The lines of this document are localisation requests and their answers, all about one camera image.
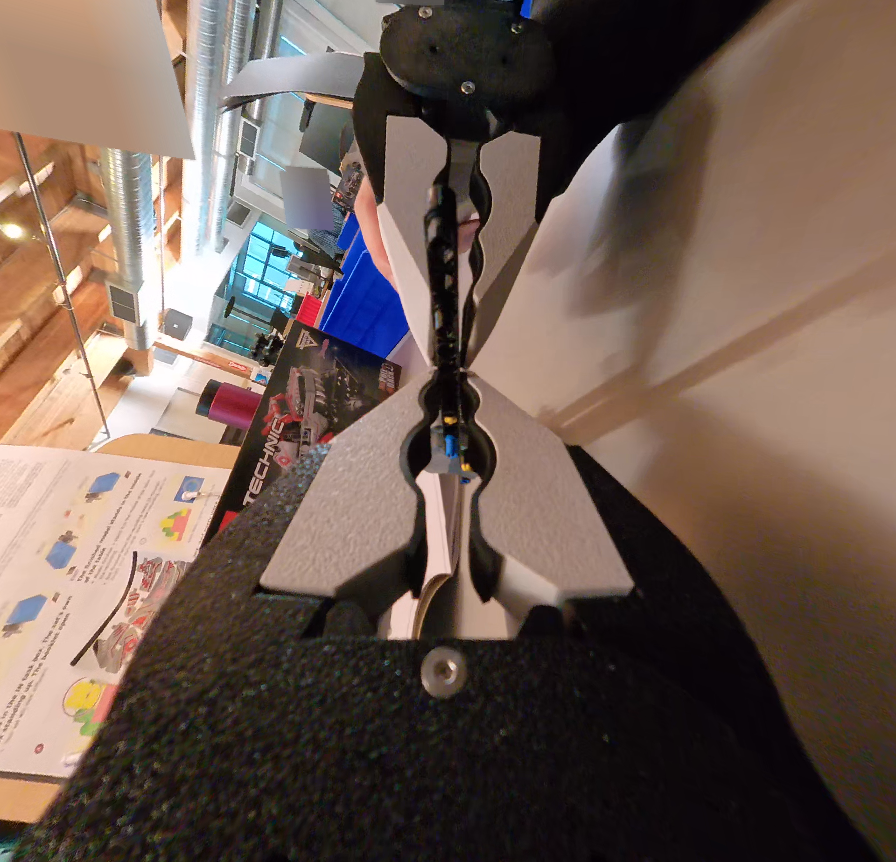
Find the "black toy brick beam assembly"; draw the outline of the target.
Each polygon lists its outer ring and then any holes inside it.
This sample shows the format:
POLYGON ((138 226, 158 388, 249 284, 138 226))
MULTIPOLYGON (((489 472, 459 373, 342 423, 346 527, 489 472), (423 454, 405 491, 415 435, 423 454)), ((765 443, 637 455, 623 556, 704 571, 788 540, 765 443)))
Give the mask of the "black toy brick beam assembly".
POLYGON ((476 478, 476 470, 469 461, 469 403, 464 395, 467 337, 459 226, 456 196, 443 181, 428 191, 424 231, 433 368, 427 389, 432 411, 430 467, 466 487, 476 478))

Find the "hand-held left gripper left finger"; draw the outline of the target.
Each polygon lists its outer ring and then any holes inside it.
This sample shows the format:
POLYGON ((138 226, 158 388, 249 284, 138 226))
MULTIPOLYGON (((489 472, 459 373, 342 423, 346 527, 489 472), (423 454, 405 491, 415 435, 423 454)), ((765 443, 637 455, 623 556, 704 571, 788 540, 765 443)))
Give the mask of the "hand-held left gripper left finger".
POLYGON ((420 596, 434 371, 375 407, 330 444, 260 586, 307 597, 420 596))

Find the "white instruction booklet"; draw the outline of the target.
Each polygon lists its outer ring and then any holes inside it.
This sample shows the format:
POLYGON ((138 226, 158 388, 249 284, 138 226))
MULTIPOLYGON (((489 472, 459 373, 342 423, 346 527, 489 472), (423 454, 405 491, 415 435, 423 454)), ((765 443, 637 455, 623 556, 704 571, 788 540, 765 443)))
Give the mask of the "white instruction booklet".
POLYGON ((380 623, 388 640, 420 638, 428 610, 442 586, 454 575, 458 483, 453 476, 424 470, 417 477, 425 502, 427 567, 420 596, 405 592, 380 623))

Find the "silver ventilation duct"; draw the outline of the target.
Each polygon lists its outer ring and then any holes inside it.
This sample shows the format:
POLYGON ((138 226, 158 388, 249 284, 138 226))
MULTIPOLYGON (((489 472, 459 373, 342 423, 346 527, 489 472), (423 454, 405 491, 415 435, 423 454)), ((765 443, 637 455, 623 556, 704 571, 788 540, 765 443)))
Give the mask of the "silver ventilation duct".
POLYGON ((129 348, 151 349, 158 332, 161 289, 155 271, 151 157, 101 149, 100 173, 106 194, 117 273, 107 283, 113 317, 123 322, 129 348))
POLYGON ((187 0, 185 115, 194 157, 183 162, 181 261, 201 257, 210 235, 218 96, 230 0, 187 0))

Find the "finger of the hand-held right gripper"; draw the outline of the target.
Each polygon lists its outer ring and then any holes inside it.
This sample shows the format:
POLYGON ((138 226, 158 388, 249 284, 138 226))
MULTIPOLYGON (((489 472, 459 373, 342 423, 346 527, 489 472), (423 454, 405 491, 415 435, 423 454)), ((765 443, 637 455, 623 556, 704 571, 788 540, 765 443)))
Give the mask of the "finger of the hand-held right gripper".
POLYGON ((445 140, 416 117, 389 115, 385 133, 380 232, 409 331, 431 365, 434 340, 425 218, 429 194, 447 162, 445 140))
POLYGON ((532 246, 540 139, 510 132, 477 144, 457 141, 457 188, 462 216, 473 211, 480 229, 461 255, 463 365, 472 369, 495 329, 532 246))

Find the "dark toy brick set box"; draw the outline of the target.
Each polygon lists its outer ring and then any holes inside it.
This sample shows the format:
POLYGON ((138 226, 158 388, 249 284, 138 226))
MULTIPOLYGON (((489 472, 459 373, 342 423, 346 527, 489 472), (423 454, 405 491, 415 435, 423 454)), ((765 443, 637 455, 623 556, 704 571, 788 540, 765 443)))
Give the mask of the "dark toy brick set box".
POLYGON ((204 537, 209 541, 309 453, 399 388, 401 367, 294 322, 204 537))

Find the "instruction sheet on board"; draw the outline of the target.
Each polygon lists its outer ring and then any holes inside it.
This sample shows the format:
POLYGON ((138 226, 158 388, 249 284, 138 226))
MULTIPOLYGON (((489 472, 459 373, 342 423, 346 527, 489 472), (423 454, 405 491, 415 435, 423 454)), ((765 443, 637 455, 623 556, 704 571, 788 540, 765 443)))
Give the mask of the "instruction sheet on board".
MULTIPOLYGON (((237 460, 236 446, 197 442, 166 435, 125 435, 103 442, 96 453, 164 463, 198 465, 231 470, 237 460)), ((55 801, 64 782, 50 783, 12 775, 1 777, 3 824, 36 823, 55 801)))

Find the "printed instruction sheet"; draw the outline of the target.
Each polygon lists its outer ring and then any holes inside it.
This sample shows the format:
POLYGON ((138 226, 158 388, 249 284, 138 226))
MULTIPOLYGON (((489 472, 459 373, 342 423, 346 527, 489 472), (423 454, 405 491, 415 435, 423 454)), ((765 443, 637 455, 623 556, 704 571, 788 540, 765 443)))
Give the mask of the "printed instruction sheet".
POLYGON ((228 477, 2 446, 2 776, 71 777, 196 559, 228 477))

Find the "maroon water bottle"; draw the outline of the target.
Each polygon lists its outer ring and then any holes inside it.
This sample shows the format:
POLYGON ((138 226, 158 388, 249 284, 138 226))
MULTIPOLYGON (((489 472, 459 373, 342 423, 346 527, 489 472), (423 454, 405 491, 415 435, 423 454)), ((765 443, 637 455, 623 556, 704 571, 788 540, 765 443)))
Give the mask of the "maroon water bottle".
POLYGON ((196 415, 247 431, 262 399, 263 395, 258 392, 210 379, 196 402, 196 415))

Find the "blue bin with white label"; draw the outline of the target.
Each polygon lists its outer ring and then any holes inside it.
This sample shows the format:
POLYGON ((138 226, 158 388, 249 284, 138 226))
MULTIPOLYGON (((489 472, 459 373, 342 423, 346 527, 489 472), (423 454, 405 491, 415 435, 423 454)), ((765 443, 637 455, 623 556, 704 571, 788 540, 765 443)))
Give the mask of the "blue bin with white label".
POLYGON ((357 217, 349 215, 337 241, 342 276, 334 281, 319 329, 387 358, 408 333, 397 291, 377 270, 357 217))

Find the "person's right hand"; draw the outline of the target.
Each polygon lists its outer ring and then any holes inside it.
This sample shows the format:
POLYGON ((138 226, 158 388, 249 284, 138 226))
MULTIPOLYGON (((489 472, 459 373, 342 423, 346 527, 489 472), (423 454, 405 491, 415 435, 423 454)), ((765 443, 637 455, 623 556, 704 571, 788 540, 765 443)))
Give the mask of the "person's right hand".
POLYGON ((364 244, 371 255, 375 268, 393 289, 397 289, 380 230, 375 195, 366 177, 362 179, 357 190, 357 196, 354 201, 354 214, 364 238, 364 244))

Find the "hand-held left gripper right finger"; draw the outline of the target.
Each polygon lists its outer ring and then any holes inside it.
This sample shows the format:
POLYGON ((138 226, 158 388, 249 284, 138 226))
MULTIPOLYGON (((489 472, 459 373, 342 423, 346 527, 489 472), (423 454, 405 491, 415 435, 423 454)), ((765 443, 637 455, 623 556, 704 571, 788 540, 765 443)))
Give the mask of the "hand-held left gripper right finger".
POLYGON ((633 577, 564 442, 478 375, 462 399, 478 598, 521 622, 536 607, 628 596, 633 577))

